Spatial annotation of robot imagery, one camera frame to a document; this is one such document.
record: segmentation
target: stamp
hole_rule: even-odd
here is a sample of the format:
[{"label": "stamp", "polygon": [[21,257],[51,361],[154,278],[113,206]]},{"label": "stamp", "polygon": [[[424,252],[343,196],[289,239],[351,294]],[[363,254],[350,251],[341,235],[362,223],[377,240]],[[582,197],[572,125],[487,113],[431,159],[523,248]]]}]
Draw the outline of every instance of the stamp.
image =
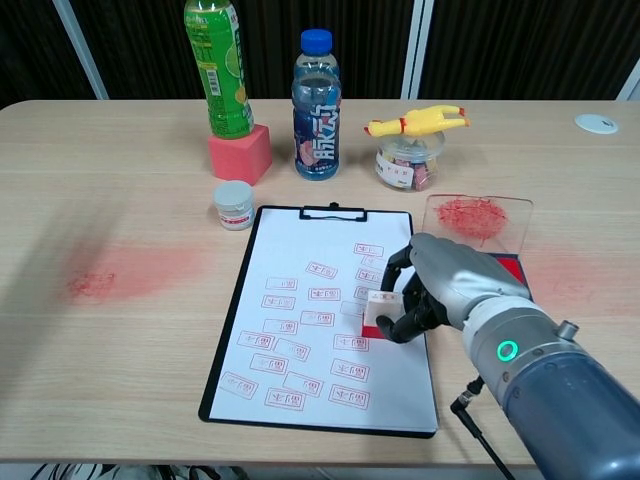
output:
[{"label": "stamp", "polygon": [[374,272],[373,270],[367,270],[365,268],[359,268],[356,274],[356,280],[364,280],[365,282],[373,282],[379,284],[382,282],[382,273]]},{"label": "stamp", "polygon": [[356,243],[353,247],[353,253],[357,253],[358,255],[371,255],[373,257],[381,257],[384,254],[384,248],[379,245]]},{"label": "stamp", "polygon": [[387,264],[384,260],[372,257],[370,255],[365,255],[364,257],[362,257],[362,261],[360,263],[365,267],[373,268],[375,270],[384,270],[385,268],[387,268]]},{"label": "stamp", "polygon": [[300,323],[303,325],[320,325],[322,327],[333,327],[335,314],[330,312],[312,312],[305,310],[300,314]]},{"label": "stamp", "polygon": [[273,335],[265,335],[264,333],[254,333],[242,330],[238,337],[238,345],[251,348],[260,348],[262,350],[271,350],[276,337]]},{"label": "stamp", "polygon": [[286,358],[270,357],[261,353],[254,353],[249,368],[261,372],[277,373],[283,375],[287,371],[289,360]]},{"label": "stamp", "polygon": [[218,388],[239,397],[251,400],[258,389],[258,384],[231,372],[224,372],[218,382]]},{"label": "stamp", "polygon": [[369,339],[356,337],[353,335],[335,335],[333,337],[333,348],[335,350],[354,350],[356,352],[369,351]]},{"label": "stamp", "polygon": [[262,325],[262,331],[265,333],[295,335],[296,333],[298,333],[298,322],[294,322],[293,320],[278,320],[276,318],[267,318]]},{"label": "stamp", "polygon": [[293,310],[295,304],[295,297],[281,297],[279,295],[265,295],[264,297],[262,297],[262,308]]},{"label": "stamp", "polygon": [[337,268],[328,267],[317,262],[309,262],[306,271],[324,278],[335,278],[338,274]]},{"label": "stamp", "polygon": [[345,315],[353,315],[354,317],[362,317],[367,305],[364,303],[342,302],[340,305],[340,313]]},{"label": "stamp", "polygon": [[269,277],[265,288],[267,290],[297,290],[298,280],[295,278]]},{"label": "stamp", "polygon": [[331,364],[331,373],[359,382],[366,382],[369,378],[369,367],[335,358]]},{"label": "stamp", "polygon": [[282,382],[282,386],[289,390],[305,393],[313,397],[319,397],[324,382],[315,378],[305,377],[299,373],[289,372]]},{"label": "stamp", "polygon": [[369,392],[334,384],[331,385],[329,401],[366,410],[369,407],[369,396]]},{"label": "stamp", "polygon": [[285,340],[284,338],[279,338],[273,351],[279,353],[280,355],[284,355],[285,357],[294,358],[296,360],[300,360],[301,362],[306,362],[311,349],[306,345],[291,342],[289,340]]},{"label": "stamp", "polygon": [[340,300],[339,288],[310,288],[309,300],[338,301]]},{"label": "stamp", "polygon": [[264,404],[270,407],[286,408],[302,411],[304,408],[304,394],[279,388],[270,388],[264,399]]},{"label": "stamp", "polygon": [[369,290],[372,290],[372,289],[369,287],[358,285],[356,287],[355,292],[353,292],[353,298],[358,298],[366,302],[369,299]]}]

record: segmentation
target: clipboard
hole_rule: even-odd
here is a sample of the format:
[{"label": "clipboard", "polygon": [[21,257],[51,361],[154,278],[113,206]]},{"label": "clipboard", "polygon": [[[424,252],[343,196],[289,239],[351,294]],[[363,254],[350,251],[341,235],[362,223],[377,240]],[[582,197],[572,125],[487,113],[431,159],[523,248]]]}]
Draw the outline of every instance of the clipboard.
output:
[{"label": "clipboard", "polygon": [[412,234],[408,212],[260,207],[200,419],[432,437],[426,336],[402,345],[360,337],[368,289],[379,289],[388,257]]}]

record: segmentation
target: bottle label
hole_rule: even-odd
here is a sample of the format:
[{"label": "bottle label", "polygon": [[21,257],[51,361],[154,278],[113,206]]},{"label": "bottle label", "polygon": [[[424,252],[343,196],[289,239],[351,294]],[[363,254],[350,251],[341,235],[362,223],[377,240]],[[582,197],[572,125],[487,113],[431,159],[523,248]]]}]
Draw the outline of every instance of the bottle label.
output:
[{"label": "bottle label", "polygon": [[335,167],[339,157],[340,108],[314,105],[309,113],[294,111],[296,163],[320,173]]},{"label": "bottle label", "polygon": [[247,212],[242,212],[239,215],[233,215],[228,213],[219,212],[220,221],[222,224],[230,230],[240,230],[247,228],[253,223],[253,208]]},{"label": "bottle label", "polygon": [[411,188],[413,168],[391,163],[380,153],[376,155],[376,172],[380,178],[393,187]]},{"label": "bottle label", "polygon": [[185,26],[209,105],[212,132],[238,138],[253,130],[244,86],[238,16],[232,5],[214,11],[185,12]]}]

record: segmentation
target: blue bottle cap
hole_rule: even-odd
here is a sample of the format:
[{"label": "blue bottle cap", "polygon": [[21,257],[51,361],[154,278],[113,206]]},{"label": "blue bottle cap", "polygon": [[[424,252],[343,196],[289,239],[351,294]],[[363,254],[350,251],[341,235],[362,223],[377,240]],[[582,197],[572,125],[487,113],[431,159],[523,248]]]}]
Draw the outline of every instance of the blue bottle cap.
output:
[{"label": "blue bottle cap", "polygon": [[305,30],[300,35],[300,46],[307,55],[329,53],[333,47],[333,37],[328,30],[319,28]]}]

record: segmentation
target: green bottle label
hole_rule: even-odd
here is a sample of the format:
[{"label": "green bottle label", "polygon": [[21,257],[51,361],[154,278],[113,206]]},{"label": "green bottle label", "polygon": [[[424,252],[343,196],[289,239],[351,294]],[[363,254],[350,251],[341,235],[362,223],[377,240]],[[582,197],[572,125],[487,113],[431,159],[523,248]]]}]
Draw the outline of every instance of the green bottle label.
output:
[{"label": "green bottle label", "polygon": [[253,130],[253,114],[244,87],[238,16],[233,5],[221,10],[189,10],[187,35],[209,105],[211,131],[239,138]]}]

